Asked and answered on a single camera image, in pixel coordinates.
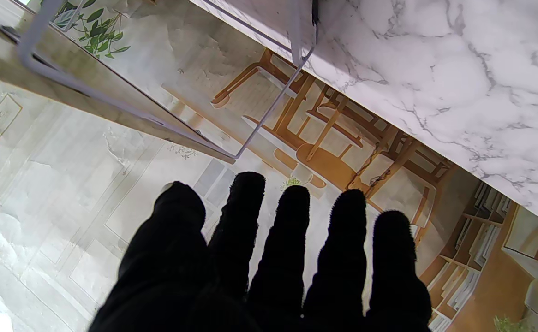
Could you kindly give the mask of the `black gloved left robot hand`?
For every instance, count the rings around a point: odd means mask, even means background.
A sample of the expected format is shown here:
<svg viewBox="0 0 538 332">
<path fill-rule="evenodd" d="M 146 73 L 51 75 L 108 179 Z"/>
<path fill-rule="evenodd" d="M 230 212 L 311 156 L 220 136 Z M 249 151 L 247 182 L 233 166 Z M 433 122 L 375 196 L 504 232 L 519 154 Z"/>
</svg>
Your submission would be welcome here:
<svg viewBox="0 0 538 332">
<path fill-rule="evenodd" d="M 370 307 L 363 311 L 367 273 L 366 197 L 344 191 L 332 207 L 317 271 L 305 290 L 307 188 L 288 187 L 252 281 L 265 178 L 239 173 L 209 242 L 206 212 L 193 188 L 167 184 L 151 216 L 121 259 L 117 281 L 90 332 L 427 332 L 429 291 L 415 271 L 410 223 L 389 210 L 375 220 Z"/>
</svg>

